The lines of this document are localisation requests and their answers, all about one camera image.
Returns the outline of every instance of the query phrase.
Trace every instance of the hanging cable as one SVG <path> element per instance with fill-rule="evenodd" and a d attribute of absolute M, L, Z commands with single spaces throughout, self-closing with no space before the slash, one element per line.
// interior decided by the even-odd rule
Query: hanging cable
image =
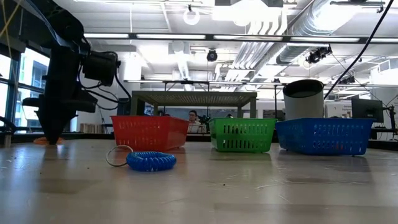
<path fill-rule="evenodd" d="M 341 67 L 343 67 L 343 69 L 346 69 L 346 67 L 336 58 L 335 55 L 333 55 L 333 54 L 331 54 L 331 55 L 336 59 L 336 61 L 341 65 Z M 394 96 L 393 99 L 391 99 L 387 104 L 385 104 L 385 103 L 384 103 L 382 100 L 380 100 L 375 94 L 373 94 L 370 90 L 368 90 L 368 89 L 365 87 L 365 85 L 361 84 L 355 77 L 354 77 L 354 79 L 355 79 L 355 81 L 356 81 L 357 83 L 359 83 L 366 91 L 368 91 L 370 95 L 372 95 L 373 97 L 375 97 L 375 99 L 377 99 L 378 101 L 380 101 L 380 102 L 384 105 L 385 108 L 387 108 L 388 105 L 389 105 L 395 98 L 397 98 L 397 96 L 398 96 L 398 95 L 397 95 L 397 96 Z M 388 112 L 386 112 L 386 114 L 387 114 L 387 116 L 391 119 L 390 114 L 389 114 Z"/>
<path fill-rule="evenodd" d="M 94 91 L 92 91 L 92 90 L 86 90 L 86 91 L 87 91 L 88 93 L 91 93 L 91 94 L 94 94 L 94 95 L 99 96 L 99 97 L 101 97 L 101 98 L 104 98 L 105 100 L 109 100 L 109 101 L 111 101 L 111 102 L 113 102 L 113 103 L 122 103 L 122 102 L 120 102 L 120 101 L 118 101 L 118 100 L 111 99 L 111 98 L 109 98 L 109 97 L 107 97 L 107 96 L 104 96 L 104 95 L 99 94 L 99 93 L 97 93 L 97 92 L 94 92 Z"/>
<path fill-rule="evenodd" d="M 384 10 L 383 14 L 381 15 L 379 21 L 377 22 L 376 26 L 374 27 L 371 35 L 369 36 L 368 40 L 365 43 L 365 46 L 363 47 L 362 51 L 358 54 L 358 56 L 355 58 L 355 60 L 353 61 L 353 63 L 351 63 L 351 65 L 348 66 L 348 68 L 338 77 L 338 79 L 336 80 L 336 82 L 333 84 L 333 86 L 329 89 L 328 93 L 323 97 L 324 99 L 327 99 L 327 97 L 329 96 L 329 94 L 333 91 L 334 87 L 340 82 L 340 80 L 348 73 L 348 71 L 351 70 L 351 68 L 354 66 L 354 64 L 361 58 L 362 54 L 365 52 L 365 50 L 367 49 L 367 47 L 369 46 L 369 44 L 372 41 L 373 36 L 376 34 L 377 29 L 379 28 L 379 26 L 381 25 L 381 22 L 383 21 L 383 19 L 385 18 L 385 16 L 387 15 L 392 3 L 394 2 L 394 0 L 390 0 L 390 2 L 388 3 L 386 10 Z"/>
<path fill-rule="evenodd" d="M 117 55 L 116 52 L 104 52 L 104 53 L 107 53 L 107 54 L 114 54 L 114 55 L 116 56 L 116 60 L 118 60 L 118 55 Z M 128 100 L 127 100 L 127 101 L 123 101 L 123 102 L 119 102 L 119 103 L 128 103 L 128 102 L 130 102 L 130 101 L 131 101 L 131 95 L 130 95 L 130 93 L 126 90 L 126 88 L 122 85 L 122 83 L 120 82 L 117 72 L 114 74 L 114 77 L 115 77 L 115 79 L 116 79 L 116 82 L 119 84 L 119 86 L 122 88 L 122 90 L 126 93 L 126 95 L 127 95 L 127 97 L 128 97 Z"/>
<path fill-rule="evenodd" d="M 111 93 L 110 91 L 103 90 L 103 89 L 101 89 L 100 87 L 98 87 L 98 89 L 101 90 L 101 91 L 103 91 L 103 92 L 105 92 L 105 93 L 108 93 L 108 94 L 112 95 L 116 100 L 119 100 L 118 97 L 117 97 L 115 94 Z M 97 103 L 97 106 L 98 106 L 99 108 L 101 108 L 102 110 L 112 111 L 112 110 L 116 110 L 116 109 L 118 108 L 119 104 L 117 104 L 114 108 L 104 108 L 104 107 L 102 107 L 101 105 L 99 105 L 98 103 Z"/>
<path fill-rule="evenodd" d="M 331 54 L 331 55 L 336 59 L 336 61 L 340 64 L 340 66 L 341 66 L 343 69 L 346 69 L 346 67 L 336 58 L 336 56 L 335 56 L 334 54 Z M 370 95 L 372 95 L 373 97 L 375 97 L 375 99 L 381 101 L 381 100 L 380 100 L 377 96 L 375 96 L 370 90 L 368 90 L 368 89 L 365 87 L 365 85 L 361 84 L 355 77 L 354 77 L 354 79 L 355 79 L 355 81 L 356 81 L 357 83 L 359 83 L 366 91 L 368 91 Z"/>

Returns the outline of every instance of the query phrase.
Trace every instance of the window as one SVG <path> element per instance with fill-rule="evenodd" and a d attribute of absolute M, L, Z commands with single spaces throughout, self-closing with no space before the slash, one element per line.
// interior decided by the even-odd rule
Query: window
<path fill-rule="evenodd" d="M 0 75 L 1 78 L 9 78 L 10 76 L 11 59 L 9 57 L 0 55 Z"/>
<path fill-rule="evenodd" d="M 16 112 L 15 112 L 15 121 L 20 127 L 41 127 L 39 123 L 39 119 L 36 115 L 38 110 L 37 107 L 32 106 L 21 106 L 22 100 L 29 97 L 38 97 L 40 93 L 37 93 L 32 90 L 26 90 L 23 88 L 18 89 L 17 95 L 17 103 L 16 103 Z"/>
<path fill-rule="evenodd" d="M 7 93 L 8 85 L 3 83 L 0 84 L 0 116 L 2 117 L 6 115 Z"/>
<path fill-rule="evenodd" d="M 46 74 L 47 74 L 47 66 L 39 62 L 33 62 L 32 86 L 44 88 L 45 80 L 43 80 L 43 76 Z"/>
<path fill-rule="evenodd" d="M 19 82 L 34 87 L 44 88 L 43 76 L 47 74 L 50 59 L 31 49 L 21 55 Z"/>

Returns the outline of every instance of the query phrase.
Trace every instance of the ceiling light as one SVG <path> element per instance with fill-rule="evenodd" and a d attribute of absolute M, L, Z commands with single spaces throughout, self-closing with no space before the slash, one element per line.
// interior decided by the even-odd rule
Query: ceiling light
<path fill-rule="evenodd" d="M 242 85 L 243 82 L 209 82 L 209 84 L 220 84 L 220 85 Z"/>
<path fill-rule="evenodd" d="M 253 40 L 253 41 L 281 41 L 282 37 L 261 35 L 214 35 L 215 40 Z"/>
<path fill-rule="evenodd" d="M 318 43 L 287 43 L 288 47 L 329 47 L 329 44 Z"/>
<path fill-rule="evenodd" d="M 371 43 L 398 43 L 398 38 L 373 38 Z"/>
<path fill-rule="evenodd" d="M 293 9 L 297 7 L 297 3 L 296 2 L 284 2 L 284 8 L 285 9 Z"/>
<path fill-rule="evenodd" d="M 308 41 L 308 42 L 358 42 L 359 38 L 352 37 L 292 37 L 291 41 Z"/>
<path fill-rule="evenodd" d="M 277 85 L 277 86 L 283 85 L 283 83 L 256 83 L 256 82 L 248 82 L 246 84 L 247 85 L 272 85 L 272 86 L 274 86 L 274 85 Z"/>
<path fill-rule="evenodd" d="M 193 12 L 195 14 L 192 19 L 188 19 L 188 13 L 190 13 L 190 12 Z M 197 10 L 192 11 L 192 10 L 187 9 L 187 10 L 185 10 L 182 18 L 186 24 L 193 26 L 193 25 L 198 24 L 198 22 L 200 20 L 200 14 L 199 14 L 199 11 L 197 11 Z"/>
<path fill-rule="evenodd" d="M 119 3 L 119 4 L 178 4 L 186 5 L 191 4 L 192 6 L 201 6 L 201 1 L 161 1 L 161 0 L 74 0 L 75 2 L 93 2 L 93 3 Z"/>
<path fill-rule="evenodd" d="M 125 80 L 124 82 L 128 83 L 163 83 L 160 80 Z"/>
<path fill-rule="evenodd" d="M 85 34 L 86 38 L 96 39 L 128 39 L 129 34 Z"/>
<path fill-rule="evenodd" d="M 204 40 L 206 35 L 191 34 L 137 34 L 138 39 L 184 39 L 184 40 Z"/>

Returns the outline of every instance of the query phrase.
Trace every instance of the computer monitor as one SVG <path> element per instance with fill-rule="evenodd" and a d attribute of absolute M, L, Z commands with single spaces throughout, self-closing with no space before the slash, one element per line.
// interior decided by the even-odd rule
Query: computer monitor
<path fill-rule="evenodd" d="M 370 118 L 383 123 L 383 103 L 379 100 L 351 99 L 353 118 Z"/>

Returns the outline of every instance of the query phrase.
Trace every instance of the blue basket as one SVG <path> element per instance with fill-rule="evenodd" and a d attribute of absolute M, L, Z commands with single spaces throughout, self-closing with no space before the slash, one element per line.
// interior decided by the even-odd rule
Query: blue basket
<path fill-rule="evenodd" d="M 363 155 L 372 119 L 302 118 L 276 123 L 279 145 L 308 155 Z"/>

